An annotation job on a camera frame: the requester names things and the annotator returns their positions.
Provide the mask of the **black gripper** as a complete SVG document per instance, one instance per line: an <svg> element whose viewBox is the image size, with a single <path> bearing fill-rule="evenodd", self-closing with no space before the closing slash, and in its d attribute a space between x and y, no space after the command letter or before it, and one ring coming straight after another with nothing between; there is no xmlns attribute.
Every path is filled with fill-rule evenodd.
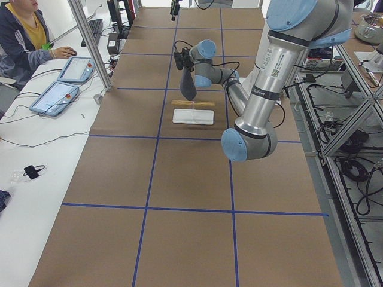
<svg viewBox="0 0 383 287"><path fill-rule="evenodd" d="M184 68L186 68L189 71L194 71L194 63L190 58L189 48L184 47L181 51L178 51L178 49L175 48L174 60L176 67L179 71L183 70Z"/></svg>
<svg viewBox="0 0 383 287"><path fill-rule="evenodd" d="M170 15L171 20L174 21L176 19L176 15L178 15L180 10L180 3L179 0L172 0L171 1L171 10L170 10Z"/></svg>

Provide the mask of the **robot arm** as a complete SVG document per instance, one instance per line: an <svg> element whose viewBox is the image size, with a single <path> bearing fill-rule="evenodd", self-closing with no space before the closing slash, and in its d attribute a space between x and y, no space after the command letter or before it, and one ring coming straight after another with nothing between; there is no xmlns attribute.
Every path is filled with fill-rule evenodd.
<svg viewBox="0 0 383 287"><path fill-rule="evenodd" d="M210 39L175 50L176 66L183 72L181 94L192 101L197 87L219 84L238 115L221 137L228 159L260 159L274 152L277 136L269 117L299 54L346 42L353 9L353 1L271 1L264 28L269 45L250 91L245 91L236 71L213 64L216 45Z"/></svg>

